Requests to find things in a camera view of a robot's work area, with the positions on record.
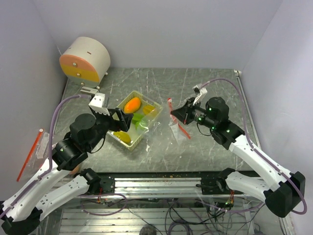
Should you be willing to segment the green toy leaf vegetable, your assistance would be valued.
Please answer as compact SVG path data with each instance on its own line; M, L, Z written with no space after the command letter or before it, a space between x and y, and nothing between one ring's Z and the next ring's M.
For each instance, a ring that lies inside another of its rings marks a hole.
M143 114L133 113L132 121L138 122L138 121L141 121L144 117L145 117L145 115L143 115Z

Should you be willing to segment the clear bag orange zipper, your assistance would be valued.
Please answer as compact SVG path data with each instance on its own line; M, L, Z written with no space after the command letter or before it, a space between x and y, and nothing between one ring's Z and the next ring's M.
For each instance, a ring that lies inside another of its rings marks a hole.
M30 179L43 165L48 156L49 133L44 129L39 129L38 134L30 148L30 151L22 165L16 179L22 182Z

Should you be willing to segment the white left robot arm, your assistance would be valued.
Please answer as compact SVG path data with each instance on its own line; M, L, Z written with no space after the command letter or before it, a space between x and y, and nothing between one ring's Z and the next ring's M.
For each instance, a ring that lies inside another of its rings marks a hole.
M91 168L84 169L66 185L52 187L69 175L88 154L105 140L108 131L127 132L133 114L109 109L108 115L92 111L81 114L70 125L70 131L52 150L35 175L9 199L0 204L1 227L7 235L32 233L53 210L81 194L95 194L102 189L101 178Z

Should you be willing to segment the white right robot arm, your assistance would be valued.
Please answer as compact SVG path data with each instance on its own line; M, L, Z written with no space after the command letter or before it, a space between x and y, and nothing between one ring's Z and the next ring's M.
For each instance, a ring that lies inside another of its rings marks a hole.
M215 182L222 194L237 190L264 202L267 208L280 218L286 217L300 203L305 193L305 176L292 173L282 167L251 142L244 130L229 120L229 107L221 97L209 99L205 108L194 104L195 98L171 111L185 125L192 122L207 127L219 145L246 162L260 177L252 177L228 168Z

